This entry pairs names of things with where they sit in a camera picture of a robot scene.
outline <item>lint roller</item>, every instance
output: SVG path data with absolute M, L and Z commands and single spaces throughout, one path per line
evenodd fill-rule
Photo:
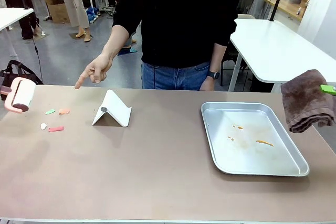
M 26 112 L 33 99 L 36 84 L 22 77 L 13 80 L 10 88 L 1 86 L 0 93 L 7 95 L 5 108 L 16 113 Z

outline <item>orange piece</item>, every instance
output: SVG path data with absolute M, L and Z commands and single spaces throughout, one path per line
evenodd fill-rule
M 258 140 L 257 141 L 257 143 L 260 143 L 260 144 L 268 144 L 268 145 L 270 145 L 270 146 L 274 146 L 274 145 L 272 145 L 272 144 L 269 144 L 269 143 L 267 143 L 267 142 L 265 142 L 265 141 L 261 141 L 261 140 Z
M 69 113 L 70 113 L 70 109 L 60 109 L 60 110 L 58 111 L 58 113 L 59 113 L 60 115 L 69 114 Z

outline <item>metal tray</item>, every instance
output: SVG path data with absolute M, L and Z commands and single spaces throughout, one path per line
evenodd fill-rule
M 270 107 L 206 102 L 201 112 L 212 158 L 222 172 L 294 177 L 309 174 L 306 160 Z

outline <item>green clip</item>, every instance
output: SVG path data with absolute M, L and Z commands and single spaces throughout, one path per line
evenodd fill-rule
M 336 95 L 336 88 L 334 86 L 321 85 L 321 90 L 324 93 Z

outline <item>brown towel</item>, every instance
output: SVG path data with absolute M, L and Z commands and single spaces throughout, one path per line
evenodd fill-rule
M 312 124 L 331 126 L 336 115 L 336 97 L 320 90 L 327 82 L 321 73 L 308 70 L 281 86 L 282 103 L 290 132 L 304 132 Z

